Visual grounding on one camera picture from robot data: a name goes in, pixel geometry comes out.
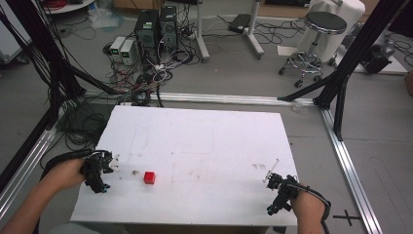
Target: round stool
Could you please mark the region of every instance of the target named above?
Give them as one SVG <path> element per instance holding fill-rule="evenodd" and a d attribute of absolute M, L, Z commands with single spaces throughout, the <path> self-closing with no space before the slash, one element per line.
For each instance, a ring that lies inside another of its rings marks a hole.
<path fill-rule="evenodd" d="M 292 65 L 301 71 L 301 79 L 295 82 L 295 87 L 300 88 L 303 85 L 303 79 L 307 73 L 317 74 L 313 80 L 320 81 L 322 78 L 322 62 L 313 54 L 319 38 L 324 34 L 338 35 L 346 30 L 347 23 L 339 16 L 328 12 L 310 12 L 304 17 L 306 26 L 317 32 L 316 39 L 312 43 L 308 52 L 296 52 L 292 54 L 280 69 L 279 75 L 284 75 L 285 67 Z"/>

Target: white desk leg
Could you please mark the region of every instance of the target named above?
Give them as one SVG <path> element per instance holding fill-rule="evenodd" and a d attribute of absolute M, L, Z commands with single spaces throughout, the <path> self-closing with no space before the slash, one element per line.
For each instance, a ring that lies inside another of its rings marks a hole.
<path fill-rule="evenodd" d="M 197 38 L 198 47 L 200 48 L 202 55 L 202 62 L 209 60 L 209 52 L 207 51 L 206 43 L 203 39 L 203 0 L 198 0 L 198 29 L 195 32 L 195 37 Z"/>
<path fill-rule="evenodd" d="M 247 38 L 251 42 L 252 46 L 255 49 L 255 52 L 258 55 L 258 59 L 261 59 L 261 56 L 264 55 L 264 50 L 262 50 L 261 45 L 258 43 L 253 32 L 254 32 L 255 21 L 257 20 L 258 8 L 259 8 L 260 2 L 261 0 L 253 0 L 252 11 L 251 11 L 251 21 L 249 23 L 249 28 L 246 28 L 244 30 L 246 32 Z"/>

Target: human arm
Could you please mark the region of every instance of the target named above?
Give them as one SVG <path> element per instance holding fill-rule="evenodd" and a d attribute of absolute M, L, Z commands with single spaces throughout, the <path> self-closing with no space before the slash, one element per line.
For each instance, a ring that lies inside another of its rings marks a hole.
<path fill-rule="evenodd" d="M 298 191 L 296 199 L 291 199 L 291 206 L 297 216 L 298 234 L 320 234 L 324 203 L 305 191 Z"/>
<path fill-rule="evenodd" d="M 80 174 L 84 160 L 73 159 L 57 164 L 35 185 L 27 197 L 1 229 L 0 234 L 31 234 L 52 198 L 61 190 L 73 187 L 85 180 Z"/>

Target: concrete floor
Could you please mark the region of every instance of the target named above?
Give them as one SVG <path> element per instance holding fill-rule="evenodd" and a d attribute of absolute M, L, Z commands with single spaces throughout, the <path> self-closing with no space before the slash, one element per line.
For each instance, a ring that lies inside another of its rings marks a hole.
<path fill-rule="evenodd" d="M 57 22 L 79 21 L 86 16 L 86 12 L 66 14 L 64 19 L 59 18 Z M 211 25 L 219 20 L 205 19 L 205 23 Z M 265 20 L 279 23 L 272 19 Z M 78 28 L 87 26 L 87 22 L 77 25 Z M 225 27 L 225 24 L 217 25 L 218 28 L 222 26 Z M 133 27 L 134 21 L 124 20 L 119 28 L 97 29 L 95 38 L 90 29 L 78 31 L 79 35 L 93 40 L 71 35 L 64 38 L 63 43 L 92 76 L 105 80 L 105 74 L 111 69 L 101 49 L 113 41 L 116 35 L 129 34 Z M 278 56 L 276 45 L 263 45 L 266 54 L 258 60 L 254 54 L 244 53 L 250 51 L 251 47 L 243 36 L 205 40 L 213 44 L 207 45 L 211 53 L 210 61 L 176 68 L 172 71 L 173 79 L 163 87 L 162 92 L 282 97 L 296 91 L 293 86 L 295 73 L 284 76 L 278 74 L 285 58 Z M 294 46 L 298 40 L 299 36 L 284 39 L 282 44 Z M 219 50 L 217 46 L 241 54 L 230 54 Z M 396 58 L 402 62 L 400 55 L 396 55 Z M 0 98 L 5 100 L 0 103 L 0 131 L 6 133 L 0 136 L 0 170 L 3 170 L 48 105 L 44 104 L 47 87 L 31 65 L 11 64 L 0 73 Z M 305 85 L 311 83 L 311 80 L 307 80 Z M 81 84 L 89 91 L 95 90 L 89 84 Z M 318 94 L 319 91 L 315 91 L 305 98 L 315 98 Z M 355 73 L 348 84 L 343 138 L 384 233 L 409 233 L 413 229 L 413 199 L 410 196 L 413 183 L 409 182 L 413 179 L 413 160 L 410 157 L 413 151 L 412 103 L 413 98 L 407 94 L 403 76 Z M 330 232 L 365 232 L 360 220 L 353 220 L 351 226 L 345 219 L 332 217 L 344 215 L 344 210 L 353 216 L 359 216 L 359 213 L 316 107 L 310 107 L 308 113 L 303 115 L 289 107 L 169 102 L 165 105 L 173 108 L 279 112 L 301 181 L 311 184 L 333 204 L 327 220 Z M 48 157 L 66 151 L 64 143 L 60 143 Z M 41 170 L 37 167 L 9 212 L 0 220 L 0 225 L 17 208 L 40 174 Z M 78 188 L 73 188 L 54 198 L 42 216 L 42 233 L 48 233 L 53 227 L 69 220 L 77 191 Z M 287 233 L 294 232 L 295 228 L 287 229 Z"/>

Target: red block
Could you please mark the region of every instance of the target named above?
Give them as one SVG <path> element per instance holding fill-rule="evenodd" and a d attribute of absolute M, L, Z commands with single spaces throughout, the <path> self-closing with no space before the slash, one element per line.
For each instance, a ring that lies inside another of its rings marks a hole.
<path fill-rule="evenodd" d="M 146 184 L 155 184 L 155 173 L 145 172 L 145 176 L 143 177 L 143 181 Z"/>

